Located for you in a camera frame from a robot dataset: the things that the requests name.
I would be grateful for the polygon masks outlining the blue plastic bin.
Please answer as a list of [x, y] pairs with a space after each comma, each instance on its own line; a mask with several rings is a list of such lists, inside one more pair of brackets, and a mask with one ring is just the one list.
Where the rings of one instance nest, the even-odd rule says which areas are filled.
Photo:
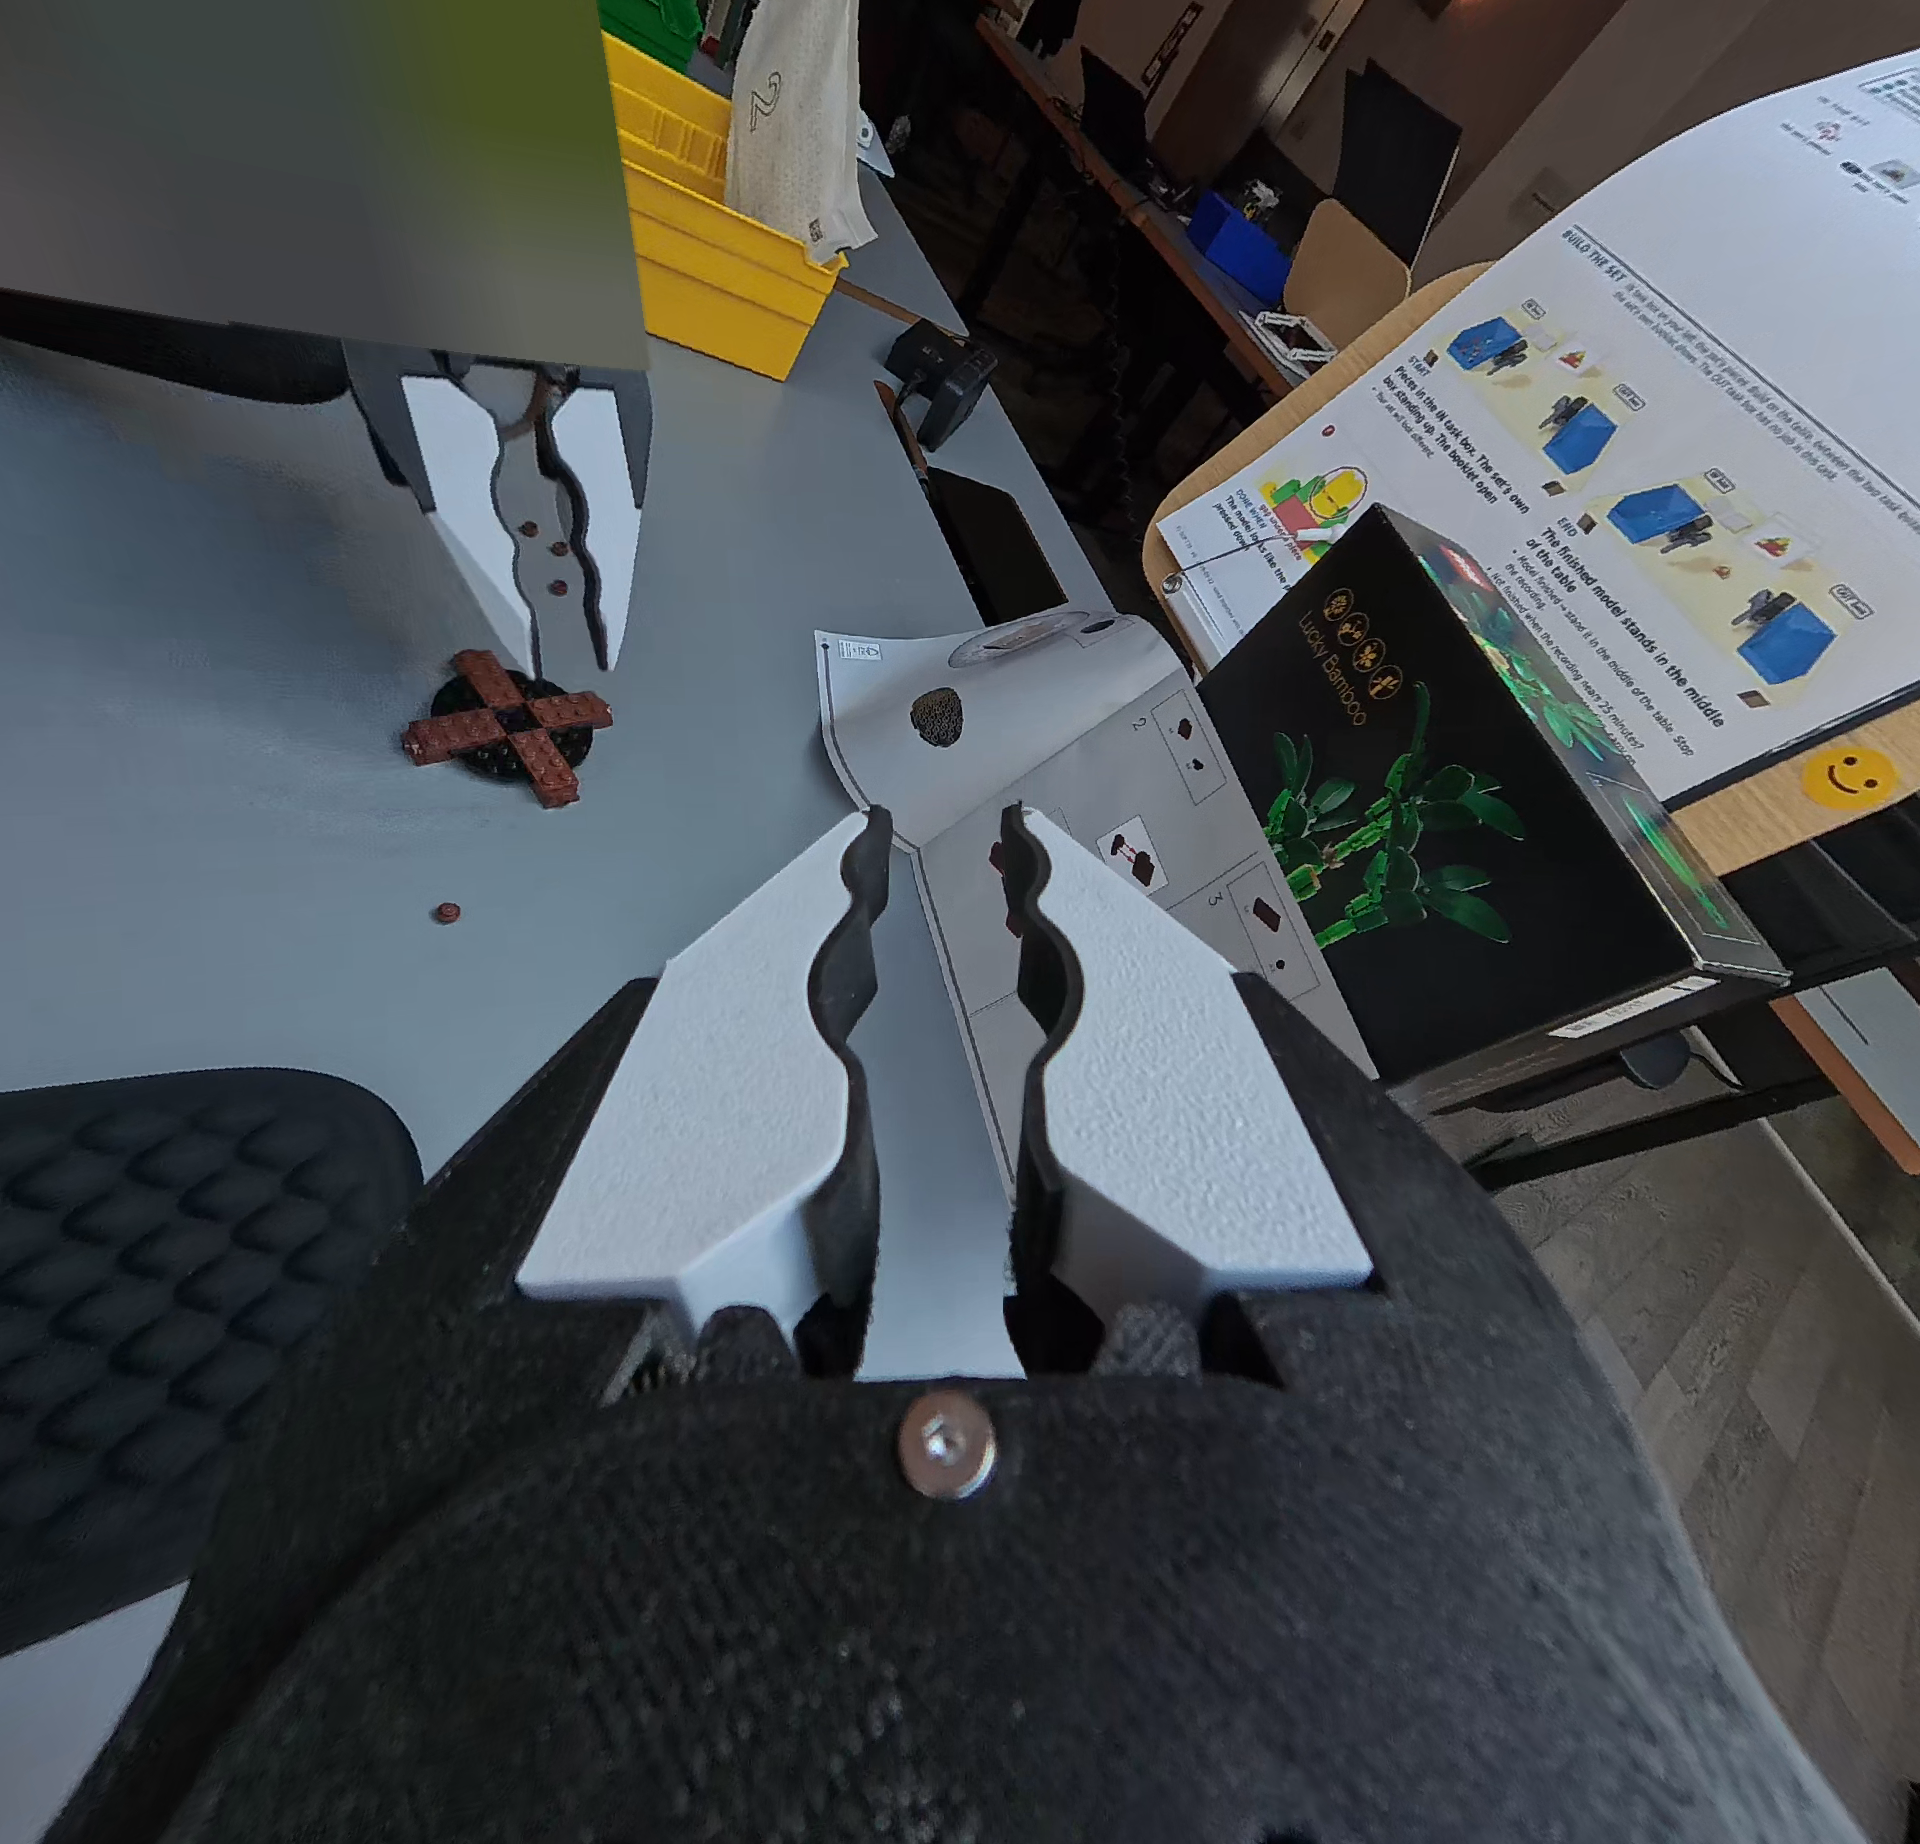
[[1189, 250], [1204, 257], [1261, 308], [1283, 308], [1289, 250], [1220, 189], [1194, 194]]

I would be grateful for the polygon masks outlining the light wooden chair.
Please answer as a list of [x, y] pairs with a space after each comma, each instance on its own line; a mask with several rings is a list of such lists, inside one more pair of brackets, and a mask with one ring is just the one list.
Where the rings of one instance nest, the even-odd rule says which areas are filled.
[[[1317, 374], [1308, 374], [1297, 395], [1283, 395], [1264, 419], [1252, 419], [1236, 440], [1223, 440], [1204, 465], [1194, 465], [1148, 515], [1140, 538], [1140, 575], [1157, 596], [1167, 621], [1179, 625], [1184, 657], [1220, 661], [1194, 628], [1194, 603], [1184, 591], [1167, 591], [1167, 575], [1184, 575], [1179, 551], [1157, 538], [1157, 515], [1184, 512], [1189, 498], [1223, 490], [1245, 465], [1261, 465], [1283, 435], [1297, 435], [1308, 419], [1331, 419], [1331, 401], [1353, 388], [1368, 371], [1387, 362], [1416, 328], [1424, 328], [1459, 294], [1468, 294], [1491, 264], [1468, 264], [1459, 276], [1437, 276], [1431, 287], [1406, 294], [1391, 316], [1381, 316], [1353, 343], [1346, 343]], [[1864, 801], [1813, 801], [1813, 765], [1821, 758], [1864, 758], [1884, 785]], [[1825, 723], [1813, 749], [1792, 749], [1767, 774], [1750, 774], [1702, 801], [1674, 801], [1682, 834], [1702, 843], [1702, 859], [1720, 874], [1733, 874], [1758, 859], [1776, 859], [1792, 843], [1805, 843], [1830, 826], [1864, 823], [1889, 801], [1910, 801], [1920, 785], [1920, 704], [1862, 722], [1862, 723]]]
[[1308, 322], [1331, 353], [1348, 353], [1402, 297], [1406, 268], [1336, 194], [1327, 194], [1289, 257], [1283, 316]]

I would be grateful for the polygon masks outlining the long wooden table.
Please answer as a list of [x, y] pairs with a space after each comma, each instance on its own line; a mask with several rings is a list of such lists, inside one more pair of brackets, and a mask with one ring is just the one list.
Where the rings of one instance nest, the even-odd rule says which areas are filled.
[[975, 18], [982, 48], [990, 54], [990, 63], [1007, 69], [1007, 81], [1021, 93], [1021, 117], [1038, 123], [1038, 139], [1028, 139], [1028, 158], [1012, 183], [1012, 194], [996, 201], [996, 219], [967, 268], [967, 287], [959, 297], [959, 308], [975, 322], [990, 297], [990, 282], [1012, 264], [1012, 243], [1033, 211], [1038, 181], [1060, 181], [1065, 189], [1101, 189], [1101, 201], [1116, 217], [1116, 227], [1140, 233], [1140, 243], [1167, 264], [1167, 276], [1204, 308], [1204, 322], [1220, 328], [1220, 338], [1228, 343], [1228, 362], [1264, 395], [1283, 401], [1297, 388], [1297, 374], [1283, 374], [1283, 362], [1264, 353], [1264, 338], [1252, 334], [1249, 308], [1236, 306], [1236, 282], [1223, 282], [1194, 243], [1189, 227], [1179, 217], [1167, 217], [1140, 183], [1129, 183], [1076, 123], [1076, 111], [1052, 93], [1046, 63], [1007, 36], [987, 12]]

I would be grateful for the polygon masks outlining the black bamboo set box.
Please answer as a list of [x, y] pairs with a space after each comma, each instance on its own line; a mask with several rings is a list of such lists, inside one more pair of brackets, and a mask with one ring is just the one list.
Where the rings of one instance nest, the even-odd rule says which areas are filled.
[[1368, 508], [1201, 676], [1381, 1083], [1468, 1102], [1792, 986], [1496, 583]]

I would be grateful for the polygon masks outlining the black tablet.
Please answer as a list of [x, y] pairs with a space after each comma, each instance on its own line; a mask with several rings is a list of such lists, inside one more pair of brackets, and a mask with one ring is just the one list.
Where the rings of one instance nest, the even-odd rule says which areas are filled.
[[967, 479], [959, 470], [928, 470], [923, 493], [939, 515], [939, 538], [961, 570], [961, 591], [982, 625], [1012, 625], [1012, 621], [1070, 609], [1021, 508], [1007, 490]]

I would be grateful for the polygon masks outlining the dark side table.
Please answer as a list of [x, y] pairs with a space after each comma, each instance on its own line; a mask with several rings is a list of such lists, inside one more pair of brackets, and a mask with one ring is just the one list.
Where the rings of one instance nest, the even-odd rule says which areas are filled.
[[1884, 1146], [1884, 1159], [1914, 1179], [1914, 992], [1920, 964], [1897, 960], [1884, 971], [1862, 971], [1773, 1006], [1733, 1006], [1704, 1018], [1702, 1031], [1670, 1031], [1610, 1056], [1528, 1075], [1515, 1091], [1468, 1102], [1402, 1094], [1402, 1106], [1419, 1116], [1547, 1110], [1594, 1091], [1664, 1094], [1688, 1071], [1704, 1071], [1713, 1091], [1702, 1102], [1645, 1106], [1620, 1122], [1549, 1143], [1503, 1139], [1468, 1154], [1468, 1174], [1478, 1179], [1478, 1188], [1515, 1188], [1581, 1164], [1643, 1159], [1655, 1146], [1724, 1139], [1758, 1116], [1805, 1110], [1813, 1102], [1844, 1102], [1857, 1122], [1864, 1122], [1864, 1139]]

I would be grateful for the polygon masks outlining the instruction poster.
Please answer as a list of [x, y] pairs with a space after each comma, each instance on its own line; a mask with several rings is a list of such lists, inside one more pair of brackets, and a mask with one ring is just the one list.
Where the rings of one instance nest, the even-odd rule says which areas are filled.
[[1914, 54], [1629, 158], [1157, 515], [1210, 647], [1387, 508], [1478, 565], [1664, 801], [1900, 709], [1914, 165]]

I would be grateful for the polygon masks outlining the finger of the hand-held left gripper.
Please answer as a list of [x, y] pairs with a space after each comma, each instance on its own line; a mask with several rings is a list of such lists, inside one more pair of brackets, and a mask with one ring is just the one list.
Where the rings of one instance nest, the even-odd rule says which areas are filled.
[[543, 661], [560, 670], [615, 670], [631, 628], [644, 512], [631, 508], [609, 395], [554, 395], [543, 475], [554, 490], [554, 527], [543, 538]]
[[405, 406], [433, 479], [428, 527], [481, 609], [502, 657], [543, 670], [543, 371], [470, 371], [466, 380], [405, 374]]

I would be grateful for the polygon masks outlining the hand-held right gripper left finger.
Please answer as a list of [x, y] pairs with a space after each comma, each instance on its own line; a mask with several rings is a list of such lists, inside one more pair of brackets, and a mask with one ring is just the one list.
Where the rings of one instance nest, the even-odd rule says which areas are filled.
[[566, 1159], [516, 1293], [666, 1302], [681, 1335], [818, 1302], [867, 1328], [880, 1159], [852, 1031], [875, 1006], [892, 814], [856, 809], [681, 943]]

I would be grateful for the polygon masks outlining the yellow plastic bin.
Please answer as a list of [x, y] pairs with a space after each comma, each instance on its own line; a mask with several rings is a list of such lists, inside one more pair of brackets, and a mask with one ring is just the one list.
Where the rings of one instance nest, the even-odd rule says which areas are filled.
[[729, 102], [602, 36], [644, 316], [656, 338], [786, 380], [843, 257], [806, 250], [723, 201]]

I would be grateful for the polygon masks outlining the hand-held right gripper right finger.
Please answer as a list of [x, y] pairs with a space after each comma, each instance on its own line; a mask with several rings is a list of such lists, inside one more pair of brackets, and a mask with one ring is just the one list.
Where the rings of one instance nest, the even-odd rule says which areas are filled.
[[1021, 1067], [1012, 1342], [1103, 1342], [1129, 1311], [1204, 1335], [1236, 1293], [1348, 1293], [1371, 1253], [1261, 1033], [1289, 1006], [1060, 823], [996, 823]]

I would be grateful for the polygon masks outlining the white paper bag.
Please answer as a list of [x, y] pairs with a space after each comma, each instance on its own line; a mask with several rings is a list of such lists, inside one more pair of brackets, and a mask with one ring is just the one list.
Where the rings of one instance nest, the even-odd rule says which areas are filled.
[[875, 243], [856, 133], [856, 0], [763, 0], [729, 69], [723, 201], [814, 268]]

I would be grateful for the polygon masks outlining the black power adapter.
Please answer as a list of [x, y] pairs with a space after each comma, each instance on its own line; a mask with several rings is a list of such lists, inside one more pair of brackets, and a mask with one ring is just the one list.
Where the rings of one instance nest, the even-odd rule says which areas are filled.
[[906, 406], [923, 401], [923, 421], [912, 421], [923, 454], [939, 454], [990, 388], [996, 353], [982, 338], [959, 338], [939, 322], [912, 322], [886, 343], [886, 374], [898, 380], [892, 419], [906, 421]]

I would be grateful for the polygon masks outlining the open instruction booklet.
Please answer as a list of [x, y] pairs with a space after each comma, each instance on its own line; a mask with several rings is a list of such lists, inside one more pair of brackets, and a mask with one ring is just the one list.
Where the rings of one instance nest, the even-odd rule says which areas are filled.
[[1015, 1188], [1021, 1071], [996, 823], [1038, 809], [1228, 971], [1264, 978], [1368, 1075], [1371, 1055], [1317, 960], [1283, 861], [1223, 759], [1194, 676], [1148, 621], [1046, 609], [975, 635], [814, 628], [818, 739], [856, 809], [886, 809]]

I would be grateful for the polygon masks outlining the brown brick assembly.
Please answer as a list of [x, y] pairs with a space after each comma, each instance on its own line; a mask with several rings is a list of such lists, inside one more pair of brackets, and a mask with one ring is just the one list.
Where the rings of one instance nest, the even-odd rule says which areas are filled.
[[466, 647], [428, 711], [399, 733], [399, 749], [418, 765], [459, 759], [466, 774], [529, 785], [543, 809], [566, 809], [583, 797], [579, 765], [609, 723], [615, 709], [593, 691], [560, 691], [511, 670], [492, 647]]

